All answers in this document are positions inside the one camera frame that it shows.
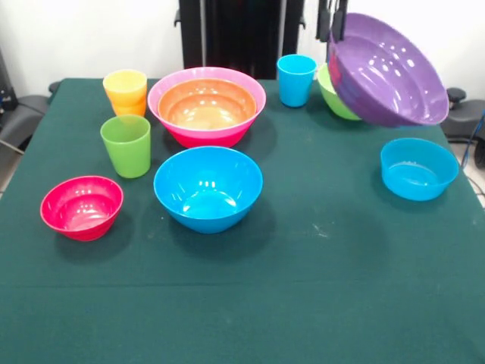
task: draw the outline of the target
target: yellow cup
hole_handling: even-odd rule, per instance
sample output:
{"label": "yellow cup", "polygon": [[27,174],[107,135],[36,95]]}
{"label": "yellow cup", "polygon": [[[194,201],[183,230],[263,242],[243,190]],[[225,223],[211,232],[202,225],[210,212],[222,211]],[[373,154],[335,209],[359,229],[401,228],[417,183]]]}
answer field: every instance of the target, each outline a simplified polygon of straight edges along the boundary
{"label": "yellow cup", "polygon": [[146,75],[143,72],[115,71],[105,77],[103,87],[116,115],[145,115]]}

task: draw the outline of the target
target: pink bowl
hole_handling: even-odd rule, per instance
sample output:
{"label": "pink bowl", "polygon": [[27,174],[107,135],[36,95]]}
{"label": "pink bowl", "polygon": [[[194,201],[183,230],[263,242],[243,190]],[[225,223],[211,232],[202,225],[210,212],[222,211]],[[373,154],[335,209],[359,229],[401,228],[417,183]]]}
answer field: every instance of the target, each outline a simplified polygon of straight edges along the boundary
{"label": "pink bowl", "polygon": [[57,185],[40,204],[42,220],[78,241],[99,239],[113,225],[123,205],[123,190],[106,177],[76,177]]}
{"label": "pink bowl", "polygon": [[[228,80],[244,87],[256,101],[256,114],[241,124],[216,130],[194,130],[179,127],[163,119],[158,113],[158,101],[170,88],[188,80],[198,78],[212,78]],[[175,140],[185,146],[226,146],[231,147],[243,138],[266,104],[266,92],[254,78],[239,71],[219,67],[190,68],[169,74],[159,80],[149,92],[149,108],[154,116],[168,129]]]}

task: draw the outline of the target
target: plastic bowl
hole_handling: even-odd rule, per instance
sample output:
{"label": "plastic bowl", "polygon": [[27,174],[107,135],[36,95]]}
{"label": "plastic bowl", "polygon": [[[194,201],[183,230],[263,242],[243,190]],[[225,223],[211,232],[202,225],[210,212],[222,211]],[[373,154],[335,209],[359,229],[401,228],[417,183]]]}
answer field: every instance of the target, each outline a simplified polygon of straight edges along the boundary
{"label": "plastic bowl", "polygon": [[263,175],[241,152],[204,146],[167,159],[153,187],[175,220],[199,233],[215,234],[246,216],[261,193]]}
{"label": "plastic bowl", "polygon": [[330,110],[346,120],[361,120],[359,116],[351,112],[339,99],[339,96],[336,94],[332,82],[330,81],[330,74],[328,73],[328,66],[326,64],[321,66],[318,70],[317,80],[320,84],[321,94]]}
{"label": "plastic bowl", "polygon": [[[244,122],[232,127],[214,130],[195,130],[180,127],[165,120],[158,113],[158,101],[172,87],[179,83],[194,79],[219,79],[234,82],[251,93],[256,101],[256,113]],[[198,67],[170,74],[159,80],[148,96],[150,111],[174,136],[181,145],[192,148],[195,146],[227,146],[236,145],[244,136],[254,120],[259,116],[266,104],[266,93],[258,81],[239,71],[219,67]]]}
{"label": "plastic bowl", "polygon": [[180,127],[214,130],[240,124],[256,113],[251,93],[234,82],[197,79],[179,83],[158,102],[158,114]]}
{"label": "plastic bowl", "polygon": [[123,190],[106,177],[76,177],[57,185],[40,205],[42,220],[53,230],[78,241],[102,237],[123,205]]}
{"label": "plastic bowl", "polygon": [[413,201],[436,199],[454,181],[459,167],[455,156],[435,143],[402,138],[380,152],[384,184],[396,195]]}
{"label": "plastic bowl", "polygon": [[337,95],[368,123],[436,125],[448,115],[448,96],[431,63],[380,20],[347,14],[345,39],[335,44],[330,37],[329,59]]}

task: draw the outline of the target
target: purple bowl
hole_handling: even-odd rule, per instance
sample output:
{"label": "purple bowl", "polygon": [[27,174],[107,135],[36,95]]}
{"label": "purple bowl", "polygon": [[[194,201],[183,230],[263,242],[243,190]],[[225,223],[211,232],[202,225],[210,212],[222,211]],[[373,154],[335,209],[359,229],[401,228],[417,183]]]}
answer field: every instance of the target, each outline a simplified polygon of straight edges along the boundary
{"label": "purple bowl", "polygon": [[385,127],[436,125],[448,115],[444,85],[414,44],[380,20],[347,14],[345,39],[330,39],[330,79],[360,118]]}

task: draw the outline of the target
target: white wall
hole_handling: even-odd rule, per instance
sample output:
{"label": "white wall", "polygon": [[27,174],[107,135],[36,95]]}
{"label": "white wall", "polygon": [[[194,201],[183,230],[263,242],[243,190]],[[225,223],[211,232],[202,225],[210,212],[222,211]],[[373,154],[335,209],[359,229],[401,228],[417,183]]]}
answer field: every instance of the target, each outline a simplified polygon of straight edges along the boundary
{"label": "white wall", "polygon": [[[325,45],[314,36],[318,0],[305,0],[306,30],[299,53],[325,61]],[[485,2],[463,5],[443,0],[349,0],[349,12],[371,15],[406,35],[430,60],[446,87],[459,86],[468,97],[485,98]]]}
{"label": "white wall", "polygon": [[0,47],[19,96],[65,77],[183,67],[177,0],[0,0]]}
{"label": "white wall", "polygon": [[[300,30],[299,52],[321,63],[317,3],[305,0],[308,26]],[[118,68],[161,77],[183,66],[180,26],[173,27],[177,8],[178,0],[0,0],[0,47],[20,96],[46,94],[49,83],[64,77],[103,77]],[[485,97],[485,2],[349,0],[349,11],[393,25],[447,86]]]}

